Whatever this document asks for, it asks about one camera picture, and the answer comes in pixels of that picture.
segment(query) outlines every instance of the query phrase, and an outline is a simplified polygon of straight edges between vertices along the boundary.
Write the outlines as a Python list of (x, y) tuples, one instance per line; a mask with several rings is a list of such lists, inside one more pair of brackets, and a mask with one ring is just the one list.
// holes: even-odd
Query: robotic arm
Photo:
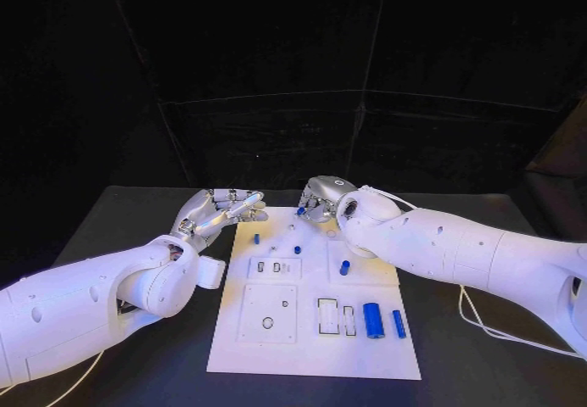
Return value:
[(471, 286), (530, 309), (587, 359), (587, 244), (502, 231), (461, 216), (403, 212), (389, 193), (335, 176), (305, 188), (302, 215), (337, 219), (348, 246), (416, 275)]
[(177, 315), (197, 286), (218, 288), (226, 263), (198, 253), (224, 226), (269, 219), (262, 199), (262, 192), (201, 191), (169, 235), (22, 278), (0, 291), (0, 388), (68, 369)]

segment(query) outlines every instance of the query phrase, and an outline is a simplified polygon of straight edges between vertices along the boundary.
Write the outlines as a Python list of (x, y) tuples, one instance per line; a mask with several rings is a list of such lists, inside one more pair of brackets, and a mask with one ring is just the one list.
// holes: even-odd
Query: robotic hand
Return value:
[(197, 285), (218, 288), (226, 264), (198, 253), (224, 226), (269, 219), (262, 199), (262, 192), (201, 191), (169, 235), (0, 291), (0, 388), (68, 369), (178, 314)]
[[(413, 210), (403, 212), (393, 199)], [(530, 309), (587, 359), (587, 284), (575, 284), (587, 279), (587, 244), (531, 237), (419, 209), (370, 186), (357, 189), (335, 176), (311, 179), (301, 207), (308, 220), (337, 219), (360, 256), (380, 257), (416, 275), (479, 288)], [(500, 332), (481, 320), (474, 324), (490, 334)]]

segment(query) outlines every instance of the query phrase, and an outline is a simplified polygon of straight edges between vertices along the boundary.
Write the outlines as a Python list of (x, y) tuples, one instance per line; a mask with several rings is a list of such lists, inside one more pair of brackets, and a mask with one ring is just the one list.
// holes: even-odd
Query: black backdrop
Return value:
[(0, 26), (0, 285), (110, 184), (502, 192), (587, 83), (554, 7), (35, 0)]

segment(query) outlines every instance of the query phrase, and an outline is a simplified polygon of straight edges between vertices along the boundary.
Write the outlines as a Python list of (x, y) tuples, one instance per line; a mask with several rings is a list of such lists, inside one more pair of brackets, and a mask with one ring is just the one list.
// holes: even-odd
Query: white plastic board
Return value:
[[(344, 242), (338, 243), (342, 235), (335, 221), (316, 225), (295, 215), (296, 208), (266, 210), (267, 222), (239, 224), (207, 370), (420, 380), (396, 268), (378, 259), (363, 259), (347, 252)], [(256, 233), (262, 236), (259, 245)], [(295, 254), (295, 246), (302, 247), (301, 254)], [(351, 262), (350, 282), (334, 277), (337, 269), (329, 266), (341, 257)], [(296, 274), (296, 278), (259, 278), (260, 260), (254, 258), (276, 262), (299, 259), (301, 277)], [(354, 275), (358, 265), (361, 273)], [(338, 320), (340, 334), (319, 333), (321, 299), (337, 300), (338, 318), (332, 309), (328, 318)], [(367, 337), (363, 306), (371, 302), (380, 304), (383, 312), (381, 339)], [(350, 308), (345, 315), (345, 307), (352, 307), (352, 319)], [(404, 317), (406, 339), (399, 338), (396, 309)], [(355, 329), (348, 330), (351, 323)]]

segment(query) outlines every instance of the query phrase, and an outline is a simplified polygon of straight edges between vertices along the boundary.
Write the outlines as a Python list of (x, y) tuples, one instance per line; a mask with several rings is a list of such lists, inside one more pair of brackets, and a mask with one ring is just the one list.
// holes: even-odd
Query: wire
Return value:
[(16, 388), (16, 384), (14, 384), (11, 387), (8, 387), (8, 388), (3, 390), (3, 392), (0, 393), (0, 396), (2, 396), (3, 394), (8, 394), (15, 388)]
[[(471, 309), (474, 310), (474, 314), (475, 314), (475, 317), (478, 318), (478, 322), (472, 321), (465, 316), (465, 313), (464, 313), (464, 296), (468, 298), (469, 306), (471, 306)], [(491, 337), (497, 337), (498, 339), (504, 339), (504, 341), (526, 343), (530, 346), (536, 346), (540, 349), (550, 350), (552, 352), (556, 352), (557, 354), (565, 354), (566, 356), (573, 356), (576, 358), (583, 358), (583, 356), (577, 352), (569, 352), (569, 351), (566, 351), (563, 349), (557, 349), (557, 348), (553, 348), (552, 346), (543, 345), (541, 343), (528, 341), (527, 339), (523, 339), (520, 337), (514, 337), (510, 333), (498, 331), (497, 329), (494, 329), (490, 326), (484, 325), (484, 321), (481, 320), (478, 309), (475, 308), (474, 301), (471, 300), (471, 297), (469, 297), (468, 291), (465, 290), (464, 285), (462, 285), (462, 292), (459, 294), (459, 313), (462, 314), (462, 318), (472, 325), (479, 326)]]
[(93, 368), (96, 367), (99, 360), (102, 359), (102, 356), (104, 355), (104, 351), (99, 353), (99, 357), (94, 360), (93, 365), (90, 366), (90, 369), (87, 370), (86, 374), (80, 377), (80, 380), (74, 384), (74, 386), (70, 388), (70, 390), (47, 405), (47, 407), (52, 407), (57, 405), (57, 403), (64, 399), (64, 397), (71, 393), (71, 391), (77, 388), (77, 385), (83, 382), (86, 377), (90, 375), (90, 372), (93, 371)]
[(400, 201), (400, 202), (404, 203), (412, 209), (419, 209), (419, 207), (417, 207), (416, 205), (413, 205), (412, 203), (409, 203), (403, 198), (397, 197), (393, 193), (389, 193), (389, 192), (386, 192), (386, 191), (381, 191), (380, 189), (376, 189), (374, 187), (370, 187), (368, 185), (364, 185), (364, 188), (365, 188), (368, 191), (371, 191), (371, 192), (380, 193), (384, 197)]

